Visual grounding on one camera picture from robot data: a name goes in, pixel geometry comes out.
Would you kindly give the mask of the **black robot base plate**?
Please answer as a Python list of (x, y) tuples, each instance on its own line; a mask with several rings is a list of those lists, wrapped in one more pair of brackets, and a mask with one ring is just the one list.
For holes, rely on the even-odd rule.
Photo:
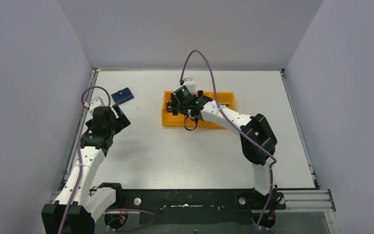
[(259, 223), (271, 228), (276, 211), (285, 210), (284, 194), (272, 196), (255, 189), (124, 189), (121, 201), (107, 208), (101, 217), (108, 229), (116, 232), (146, 225), (192, 225)]

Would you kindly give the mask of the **blue card holder wallet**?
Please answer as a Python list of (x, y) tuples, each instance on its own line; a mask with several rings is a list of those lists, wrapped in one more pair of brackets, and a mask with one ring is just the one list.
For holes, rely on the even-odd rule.
[(116, 105), (121, 105), (134, 98), (129, 87), (118, 90), (115, 93), (111, 94), (111, 97)]

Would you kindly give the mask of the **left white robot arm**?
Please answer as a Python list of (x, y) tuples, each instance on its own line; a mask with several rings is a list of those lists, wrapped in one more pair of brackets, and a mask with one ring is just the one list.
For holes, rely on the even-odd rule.
[(116, 104), (95, 107), (91, 114), (66, 184), (54, 202), (42, 208), (47, 234), (92, 234), (96, 221), (109, 206), (119, 208), (124, 203), (120, 183), (103, 182), (94, 196), (89, 193), (96, 172), (113, 144), (113, 137), (128, 127), (130, 121)]

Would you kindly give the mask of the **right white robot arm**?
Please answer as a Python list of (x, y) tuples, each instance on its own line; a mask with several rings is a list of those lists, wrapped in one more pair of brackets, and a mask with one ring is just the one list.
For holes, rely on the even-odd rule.
[(182, 86), (176, 91), (168, 91), (164, 98), (162, 110), (162, 125), (166, 127), (183, 126), (185, 123), (174, 122), (179, 116), (184, 116), (193, 121), (198, 127), (203, 121), (205, 127), (212, 128), (218, 125), (230, 130), (240, 138), (241, 149), (244, 157), (253, 165), (255, 174), (255, 203), (267, 209), (274, 201), (276, 184), (273, 176), (273, 166), (277, 163), (274, 157), (277, 138), (262, 114), (255, 116), (242, 114), (219, 102), (219, 94), (211, 96), (203, 91), (196, 91), (194, 85)]

